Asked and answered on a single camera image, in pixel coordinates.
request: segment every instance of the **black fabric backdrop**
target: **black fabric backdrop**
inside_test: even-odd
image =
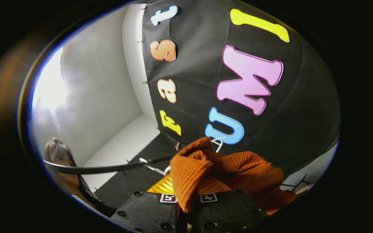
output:
[[[178,7],[178,13],[154,26],[151,16],[157,10],[168,10],[172,5]],[[289,33],[290,42],[285,43],[277,35],[251,25],[234,25],[230,20],[230,10],[234,8],[282,25]],[[208,120],[212,107],[239,121],[245,132],[240,142],[224,144],[219,152],[253,151],[281,168],[285,178],[336,144],[340,106],[332,75],[310,44],[284,22],[241,1],[161,0],[152,1],[145,9],[142,36],[152,104],[163,134],[133,161],[176,152],[177,141],[187,145],[205,136],[207,124],[231,134],[230,127]],[[176,60],[173,62],[157,61],[151,56],[149,44],[165,39],[176,45]],[[283,75],[276,86],[271,87],[259,78],[271,91],[270,96],[263,97],[267,105],[260,116],[237,102],[217,99],[216,89],[220,81],[239,78],[222,63],[222,51],[226,45],[269,61],[281,61],[284,65]],[[175,104],[160,96],[157,89],[159,79],[175,82]],[[160,110],[181,126],[182,136],[162,125]],[[156,167],[164,170],[167,165],[169,161]],[[119,172],[96,194],[117,208],[134,191],[145,191],[161,178],[162,175],[148,168]]]

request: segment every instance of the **ribbed orange fabric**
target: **ribbed orange fabric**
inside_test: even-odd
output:
[[[244,189],[271,215],[293,201],[295,192],[283,191],[283,171],[256,153],[231,155],[213,152],[209,137],[192,142],[170,161],[174,193],[185,213],[192,212],[193,197]]]

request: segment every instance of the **black cable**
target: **black cable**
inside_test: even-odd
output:
[[[108,167],[97,167],[97,168],[77,168],[77,167],[70,167],[70,166],[63,166],[58,165],[55,163],[47,162],[43,160],[43,162],[46,163],[47,168],[51,171],[65,173],[65,174],[99,174],[99,173],[107,173],[107,172],[119,172],[119,171],[125,171],[135,168],[140,168],[146,164],[153,164],[161,161],[165,161],[168,159],[171,159],[173,155],[157,158],[157,159],[149,159],[147,160],[148,163],[144,162],[135,162],[135,163],[129,163],[124,165],[115,165],[115,166],[108,166]]]

